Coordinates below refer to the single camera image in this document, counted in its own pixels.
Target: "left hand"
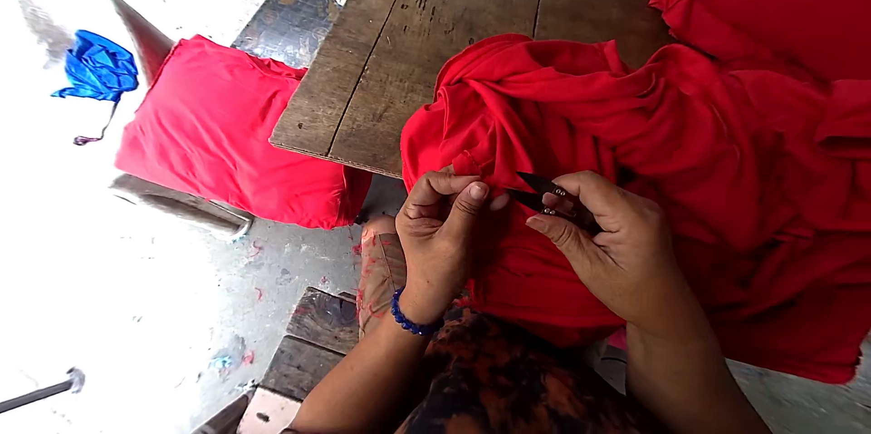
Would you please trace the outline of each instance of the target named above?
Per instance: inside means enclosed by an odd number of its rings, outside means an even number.
[[[452,172],[446,167],[423,174],[396,216],[408,264],[400,308],[414,323],[441,318],[469,275],[472,227],[489,188],[478,176]]]

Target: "hand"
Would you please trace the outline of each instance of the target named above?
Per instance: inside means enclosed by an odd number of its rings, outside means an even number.
[[[526,222],[556,244],[584,285],[615,314],[662,338],[698,336],[708,329],[701,308],[675,262],[668,223],[651,200],[590,171],[553,180],[577,195],[603,232],[593,239],[557,216]],[[545,195],[543,202],[555,203]]]
[[[396,216],[408,264],[400,308],[414,323],[441,318],[469,275],[472,227],[489,189],[477,176],[452,172],[423,174]]]

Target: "red garment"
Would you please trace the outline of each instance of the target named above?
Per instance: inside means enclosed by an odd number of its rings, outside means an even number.
[[[867,0],[651,0],[671,33],[720,60],[817,78],[871,78]]]
[[[829,383],[871,327],[871,82],[830,93],[720,72],[682,45],[632,72],[614,42],[485,39],[447,62],[402,131],[408,188],[453,164],[498,193],[584,169],[659,202],[727,356]],[[488,216],[473,305],[557,345],[622,323],[513,203]]]
[[[268,141],[305,72],[201,36],[181,40],[125,127],[115,165],[262,218],[349,225],[371,174]]]

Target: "bracelet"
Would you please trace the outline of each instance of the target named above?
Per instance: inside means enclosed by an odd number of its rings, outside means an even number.
[[[396,293],[393,294],[393,300],[390,302],[390,313],[393,314],[393,317],[396,318],[396,323],[398,323],[402,328],[405,328],[412,334],[416,334],[418,336],[431,336],[435,332],[438,332],[439,328],[444,325],[444,319],[438,319],[438,322],[432,323],[430,325],[418,325],[414,322],[411,322],[402,314],[402,310],[399,309],[399,295],[402,294],[402,291],[405,289],[405,286],[399,288]]]

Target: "scissor blade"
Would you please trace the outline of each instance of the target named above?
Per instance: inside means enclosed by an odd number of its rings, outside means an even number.
[[[527,193],[526,191],[518,191],[517,189],[505,189],[512,198],[517,200],[518,203],[528,207],[529,209],[541,211],[545,208],[544,203],[542,203],[542,196],[536,195],[535,193]]]
[[[554,188],[557,187],[553,181],[534,173],[517,171],[517,175],[519,175],[520,179],[523,179],[525,183],[529,184],[529,187],[531,187],[533,191],[539,193],[539,195],[553,193]]]

